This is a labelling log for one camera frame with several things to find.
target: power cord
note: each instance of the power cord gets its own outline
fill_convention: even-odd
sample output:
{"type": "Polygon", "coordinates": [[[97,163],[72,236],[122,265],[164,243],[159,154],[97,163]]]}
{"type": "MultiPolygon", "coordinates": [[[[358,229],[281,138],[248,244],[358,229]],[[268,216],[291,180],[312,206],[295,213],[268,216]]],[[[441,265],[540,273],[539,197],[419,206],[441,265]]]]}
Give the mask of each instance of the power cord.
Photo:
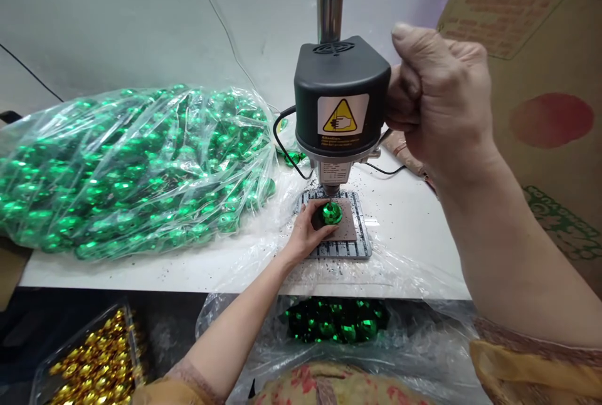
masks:
{"type": "Polygon", "coordinates": [[[381,170],[379,167],[377,167],[377,166],[375,166],[375,165],[372,165],[372,164],[370,164],[369,162],[367,162],[367,163],[366,163],[366,165],[367,165],[367,166],[371,166],[371,167],[372,167],[374,170],[376,170],[376,171],[379,171],[380,173],[383,173],[383,174],[387,174],[387,175],[394,175],[394,174],[397,174],[397,173],[399,173],[400,171],[402,171],[404,168],[406,168],[406,166],[401,166],[401,167],[399,167],[399,168],[398,168],[397,170],[395,170],[395,171],[392,171],[392,172],[386,172],[385,170],[381,170]]]}
{"type": "Polygon", "coordinates": [[[39,77],[37,77],[33,71],[31,71],[31,70],[30,70],[30,69],[29,69],[27,66],[25,66],[25,64],[24,64],[24,63],[23,63],[21,60],[19,60],[19,58],[18,58],[18,57],[17,57],[15,54],[13,54],[12,52],[10,52],[10,51],[9,51],[9,50],[6,48],[6,46],[4,46],[2,43],[0,43],[0,48],[2,48],[4,51],[6,51],[6,53],[7,53],[7,54],[8,54],[10,57],[14,58],[14,59],[15,59],[15,60],[16,60],[16,61],[19,63],[19,65],[21,65],[23,68],[25,68],[25,70],[27,70],[27,72],[28,72],[30,75],[32,75],[32,76],[33,76],[33,77],[34,77],[34,78],[35,78],[35,79],[36,79],[36,80],[37,80],[37,81],[38,81],[38,82],[39,82],[39,83],[42,85],[42,87],[44,87],[44,88],[45,88],[45,89],[47,89],[47,90],[48,90],[50,93],[52,93],[52,95],[54,95],[54,97],[55,97],[56,99],[58,99],[60,102],[65,102],[65,101],[63,101],[63,100],[61,99],[61,97],[60,97],[60,96],[58,96],[58,95],[57,95],[55,92],[53,92],[52,90],[50,90],[50,89],[48,88],[48,85],[46,85],[45,83],[43,83],[43,82],[42,82],[42,80],[41,80],[39,77]]]}
{"type": "Polygon", "coordinates": [[[297,172],[301,175],[301,177],[303,179],[310,179],[312,177],[312,173],[314,172],[314,169],[312,169],[309,172],[309,175],[305,176],[303,174],[303,172],[301,171],[301,169],[297,166],[297,164],[293,161],[293,159],[291,159],[291,157],[288,154],[288,151],[286,150],[286,148],[284,147],[284,145],[282,144],[282,142],[280,141],[280,139],[278,138],[278,123],[280,123],[282,121],[283,118],[288,117],[291,113],[296,112],[296,108],[295,106],[291,106],[286,110],[283,110],[280,115],[276,118],[276,121],[274,122],[274,128],[273,128],[273,133],[274,133],[274,139],[276,139],[276,143],[278,144],[278,146],[280,147],[280,149],[282,150],[282,152],[284,153],[284,156],[286,156],[286,158],[288,159],[288,161],[293,164],[293,167],[295,168],[295,170],[297,170],[297,172]]]}
{"type": "MultiPolygon", "coordinates": [[[[257,87],[255,86],[255,82],[253,81],[253,79],[251,79],[251,75],[247,72],[247,70],[245,69],[245,67],[243,66],[242,62],[239,59],[238,56],[238,49],[236,49],[236,44],[234,43],[234,38],[232,37],[232,35],[230,34],[230,30],[228,30],[228,27],[224,21],[224,18],[222,17],[221,13],[218,10],[217,5],[214,3],[214,0],[208,0],[211,8],[213,9],[213,13],[215,13],[215,16],[218,17],[219,23],[221,24],[221,27],[224,29],[224,32],[226,33],[226,37],[228,38],[228,43],[230,44],[230,50],[232,51],[232,55],[234,56],[234,60],[236,60],[236,63],[238,64],[238,66],[240,67],[240,69],[242,70],[242,72],[245,74],[246,78],[249,79],[249,82],[251,83],[251,85],[253,86],[253,88],[255,90],[257,90],[257,87]]],[[[278,113],[280,111],[279,108],[273,106],[272,104],[267,103],[267,106],[270,107],[272,110],[276,111],[276,113],[278,113]]]]}

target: cardboard box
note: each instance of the cardboard box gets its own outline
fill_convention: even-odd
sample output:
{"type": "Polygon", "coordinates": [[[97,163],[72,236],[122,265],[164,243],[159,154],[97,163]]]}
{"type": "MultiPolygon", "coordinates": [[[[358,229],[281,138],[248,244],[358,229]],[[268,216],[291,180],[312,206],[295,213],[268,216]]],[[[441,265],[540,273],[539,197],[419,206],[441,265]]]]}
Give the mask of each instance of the cardboard box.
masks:
{"type": "Polygon", "coordinates": [[[602,297],[602,0],[449,0],[489,53],[497,145],[541,226],[602,297]]]}
{"type": "Polygon", "coordinates": [[[0,311],[5,311],[8,306],[31,252],[31,248],[23,248],[0,237],[0,311]]]}

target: white wall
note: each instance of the white wall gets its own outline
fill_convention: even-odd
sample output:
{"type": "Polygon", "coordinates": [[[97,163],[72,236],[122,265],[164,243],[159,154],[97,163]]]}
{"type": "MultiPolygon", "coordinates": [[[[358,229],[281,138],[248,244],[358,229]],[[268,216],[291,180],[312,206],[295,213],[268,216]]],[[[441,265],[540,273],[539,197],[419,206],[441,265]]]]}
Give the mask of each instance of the white wall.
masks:
{"type": "MultiPolygon", "coordinates": [[[[395,62],[393,23],[434,27],[445,3],[344,0],[342,35],[361,35],[395,62]]],[[[259,92],[278,108],[292,105],[299,46],[317,37],[315,0],[217,4],[259,92]]],[[[250,87],[208,0],[0,0],[0,41],[65,99],[175,82],[250,87]]],[[[0,52],[3,108],[51,105],[51,95],[18,68],[0,52]]]]}

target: drill press base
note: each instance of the drill press base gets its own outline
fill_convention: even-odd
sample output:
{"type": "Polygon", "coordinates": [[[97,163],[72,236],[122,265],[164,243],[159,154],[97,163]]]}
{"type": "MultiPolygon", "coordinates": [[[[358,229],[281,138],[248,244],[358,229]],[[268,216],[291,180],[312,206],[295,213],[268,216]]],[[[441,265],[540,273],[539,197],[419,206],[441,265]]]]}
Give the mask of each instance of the drill press base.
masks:
{"type": "MultiPolygon", "coordinates": [[[[333,198],[348,198],[351,203],[353,225],[356,229],[355,241],[324,241],[308,256],[309,258],[344,258],[351,260],[366,260],[372,256],[372,246],[368,239],[368,231],[364,220],[364,213],[359,204],[359,196],[353,191],[339,191],[333,198]]],[[[311,199],[329,198],[321,189],[303,192],[297,204],[297,212],[302,204],[307,204],[311,199]]]]}

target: yellow sleeve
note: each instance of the yellow sleeve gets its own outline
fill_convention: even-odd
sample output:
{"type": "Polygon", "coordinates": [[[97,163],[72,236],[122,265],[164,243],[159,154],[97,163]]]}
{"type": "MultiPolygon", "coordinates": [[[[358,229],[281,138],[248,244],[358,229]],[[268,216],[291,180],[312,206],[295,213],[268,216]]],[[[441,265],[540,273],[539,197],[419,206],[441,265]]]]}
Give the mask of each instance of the yellow sleeve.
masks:
{"type": "Polygon", "coordinates": [[[132,405],[214,405],[214,402],[206,392],[168,378],[136,389],[132,405]]]}
{"type": "Polygon", "coordinates": [[[219,405],[224,402],[186,358],[165,377],[136,389],[132,396],[132,405],[219,405]]]}
{"type": "Polygon", "coordinates": [[[590,403],[602,400],[602,350],[532,339],[479,319],[470,356],[483,389],[498,403],[590,403]]]}

